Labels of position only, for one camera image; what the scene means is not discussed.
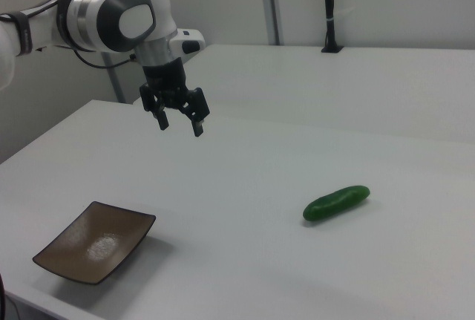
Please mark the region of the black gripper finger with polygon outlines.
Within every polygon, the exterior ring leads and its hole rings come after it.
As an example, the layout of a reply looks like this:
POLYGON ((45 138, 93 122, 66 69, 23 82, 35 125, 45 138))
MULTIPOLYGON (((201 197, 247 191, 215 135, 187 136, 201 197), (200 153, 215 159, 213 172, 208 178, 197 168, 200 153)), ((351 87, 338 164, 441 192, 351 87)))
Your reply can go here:
POLYGON ((203 121, 210 114, 203 90, 196 88, 185 92, 179 111, 190 119, 194 135, 199 137, 203 133, 203 121))
POLYGON ((145 111, 151 112, 161 130, 169 127, 168 118, 164 112, 165 103, 160 94, 156 94, 146 83, 140 87, 140 98, 145 111))

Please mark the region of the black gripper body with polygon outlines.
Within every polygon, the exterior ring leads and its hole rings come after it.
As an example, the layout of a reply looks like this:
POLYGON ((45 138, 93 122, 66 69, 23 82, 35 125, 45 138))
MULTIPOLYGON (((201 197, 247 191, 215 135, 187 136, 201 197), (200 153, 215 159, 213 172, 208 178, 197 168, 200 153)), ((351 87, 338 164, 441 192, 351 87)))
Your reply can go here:
POLYGON ((146 84, 142 86, 144 109, 157 103, 167 108, 184 109, 192 105, 194 97, 186 87, 186 73, 181 58, 160 66, 143 66, 146 84))

